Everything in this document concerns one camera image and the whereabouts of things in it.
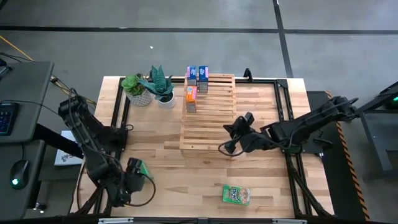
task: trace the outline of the computer mouse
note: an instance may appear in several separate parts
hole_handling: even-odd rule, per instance
[[[10,173],[11,187],[15,190],[23,189],[29,181],[29,161],[21,159],[14,163]]]

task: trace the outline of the potted plant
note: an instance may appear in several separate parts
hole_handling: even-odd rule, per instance
[[[172,76],[169,76],[169,78],[166,79],[164,77],[162,66],[160,66],[158,70],[152,66],[152,80],[153,83],[149,83],[147,80],[140,80],[139,82],[145,87],[145,89],[155,95],[155,100],[158,100],[158,104],[161,108],[173,108],[175,105],[175,97]]]
[[[132,105],[146,106],[151,103],[153,96],[144,88],[140,80],[144,80],[140,73],[128,75],[122,81],[122,87]]]

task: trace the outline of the yellow cable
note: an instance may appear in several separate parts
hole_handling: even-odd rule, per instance
[[[14,44],[10,43],[10,42],[9,42],[7,39],[5,39],[3,36],[0,35],[0,39],[4,40],[5,43],[9,44],[11,47],[14,47],[14,48],[15,48],[17,51],[19,51],[21,54],[25,55],[25,57],[27,57],[29,60],[35,61],[35,60],[33,60],[31,57],[29,57],[27,54],[25,54],[25,52],[23,52],[23,51],[22,51],[21,49],[19,49],[17,46],[15,46]],[[69,95],[69,91],[64,90],[64,88],[67,88],[66,86],[63,87],[63,86],[61,86],[61,84],[59,84],[58,82],[55,82],[54,84],[56,84],[58,87],[60,87],[61,90],[62,90],[65,94]],[[86,98],[86,101],[89,102],[89,103],[95,104],[94,101],[89,100],[89,99],[87,99],[87,98]]]

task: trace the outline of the blue box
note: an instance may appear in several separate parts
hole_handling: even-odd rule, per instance
[[[209,86],[209,68],[207,66],[199,66],[199,93],[207,93]]]
[[[188,66],[187,67],[187,84],[190,86],[197,85],[197,67]]]

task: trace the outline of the keyboard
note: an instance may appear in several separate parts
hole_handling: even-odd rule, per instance
[[[18,103],[0,104],[0,136],[11,135],[12,126],[18,114]]]

